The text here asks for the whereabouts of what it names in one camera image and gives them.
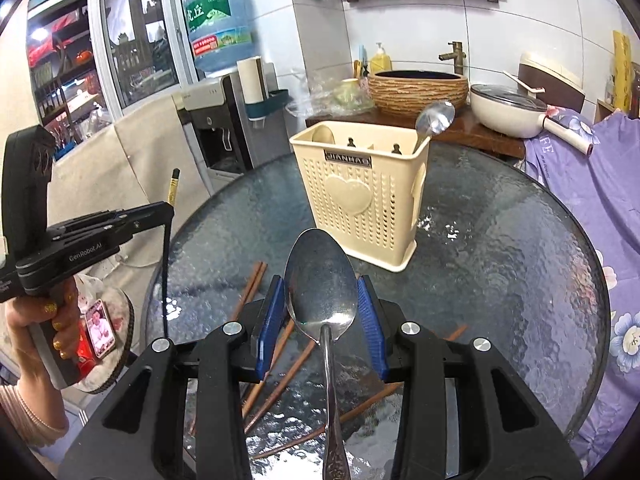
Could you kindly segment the left hand yellow nails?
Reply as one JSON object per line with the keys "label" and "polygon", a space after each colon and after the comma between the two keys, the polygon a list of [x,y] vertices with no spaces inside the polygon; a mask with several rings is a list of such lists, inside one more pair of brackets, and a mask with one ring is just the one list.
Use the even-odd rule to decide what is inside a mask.
{"label": "left hand yellow nails", "polygon": [[52,297],[21,296],[4,304],[6,328],[21,378],[54,390],[79,380],[79,309],[74,278],[55,285]]}

